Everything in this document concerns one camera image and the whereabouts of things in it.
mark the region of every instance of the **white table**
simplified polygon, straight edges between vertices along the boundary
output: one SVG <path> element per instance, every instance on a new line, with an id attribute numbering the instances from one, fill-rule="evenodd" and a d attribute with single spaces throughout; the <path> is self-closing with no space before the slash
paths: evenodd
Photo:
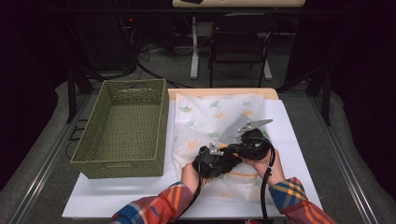
<path id="1" fill-rule="evenodd" d="M 173 7 L 302 7 L 305 0 L 204 0 L 201 4 L 182 2 L 181 0 L 173 0 Z M 192 17 L 192 61 L 191 61 L 191 79 L 198 78 L 198 35 L 210 36 L 209 32 L 199 32 L 197 28 L 199 24 L 196 17 Z M 207 30 L 207 24 L 204 24 L 204 29 Z M 271 70 L 268 62 L 265 62 L 264 74 L 266 80 L 271 80 Z"/>
<path id="2" fill-rule="evenodd" d="M 263 91 L 265 89 L 238 89 L 240 93 L 246 91 Z M 115 179 L 88 179 L 80 174 L 73 192 L 64 209 L 63 217 L 66 218 L 109 218 L 130 201 L 157 195 L 163 189 L 177 181 L 176 168 L 172 161 L 175 101 L 172 89 L 169 105 L 169 117 L 166 136 L 164 174 L 160 177 L 129 177 Z M 303 154 L 298 145 L 294 131 L 291 127 L 287 111 L 280 100 L 265 100 L 264 114 L 266 119 L 274 121 L 266 125 L 266 130 L 271 136 L 273 145 L 279 150 L 285 176 L 297 176 L 302 183 L 308 199 L 321 208 L 321 203 L 315 190 L 311 176 L 306 167 Z M 280 215 L 274 202 L 267 194 L 267 213 L 269 218 L 283 217 Z M 262 217 L 259 203 L 240 202 L 234 199 L 225 201 L 223 198 L 208 199 L 198 197 L 191 208 L 181 217 L 185 219 L 244 219 Z"/>

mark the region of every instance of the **basket handle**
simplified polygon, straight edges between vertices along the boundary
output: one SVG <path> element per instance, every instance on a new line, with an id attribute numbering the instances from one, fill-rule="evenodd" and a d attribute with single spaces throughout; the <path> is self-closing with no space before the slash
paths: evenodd
<path id="1" fill-rule="evenodd" d="M 106 164 L 106 168 L 124 168 L 124 167 L 130 167 L 132 166 L 131 163 L 112 163 L 112 164 Z"/>
<path id="2" fill-rule="evenodd" d="M 132 86 L 128 86 L 127 89 L 121 90 L 123 92 L 134 92 L 134 91 L 140 91 L 140 90 L 151 90 L 149 87 L 149 84 L 146 82 L 143 83 L 133 83 Z"/>

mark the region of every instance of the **chair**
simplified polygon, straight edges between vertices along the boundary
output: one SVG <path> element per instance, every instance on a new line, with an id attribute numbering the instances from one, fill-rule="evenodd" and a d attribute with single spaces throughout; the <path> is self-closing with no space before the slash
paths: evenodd
<path id="1" fill-rule="evenodd" d="M 267 14 L 231 13 L 217 18 L 212 25 L 209 55 L 210 87 L 213 85 L 214 63 L 261 64 L 259 85 L 262 85 L 268 44 L 276 30 L 276 20 Z"/>

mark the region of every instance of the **person's left hand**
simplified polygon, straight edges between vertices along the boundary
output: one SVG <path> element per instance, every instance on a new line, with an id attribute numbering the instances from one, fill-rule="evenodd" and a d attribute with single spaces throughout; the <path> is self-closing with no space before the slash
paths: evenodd
<path id="1" fill-rule="evenodd" d="M 207 183 L 208 180 L 209 179 L 206 178 L 203 179 L 201 189 L 204 187 L 204 185 Z M 191 163 L 187 163 L 183 167 L 180 181 L 190 189 L 192 194 L 195 193 L 195 191 L 198 188 L 198 173 L 192 167 Z"/>
<path id="2" fill-rule="evenodd" d="M 285 175 L 283 174 L 282 164 L 280 163 L 279 151 L 275 149 L 275 162 L 271 171 L 271 175 L 268 176 L 267 184 L 273 186 L 280 181 L 285 180 Z M 259 174 L 260 178 L 263 179 L 265 172 L 267 171 L 268 164 L 270 162 L 271 152 L 269 151 L 267 155 L 261 161 L 251 161 L 243 159 L 244 163 L 252 166 Z"/>

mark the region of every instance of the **black curtain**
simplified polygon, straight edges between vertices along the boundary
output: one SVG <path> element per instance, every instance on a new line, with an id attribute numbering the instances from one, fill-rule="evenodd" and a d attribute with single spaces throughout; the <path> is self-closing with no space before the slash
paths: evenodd
<path id="1" fill-rule="evenodd" d="M 306 0 L 308 8 L 344 7 L 337 0 Z M 354 1 L 361 20 L 332 70 L 332 90 L 344 101 L 353 142 L 378 183 L 396 199 L 394 139 L 396 7 L 391 1 Z M 332 47 L 343 20 L 299 23 L 286 81 L 317 67 Z"/>
<path id="2" fill-rule="evenodd" d="M 55 88 L 66 81 L 60 49 L 33 2 L 0 4 L 0 189 L 47 125 Z"/>

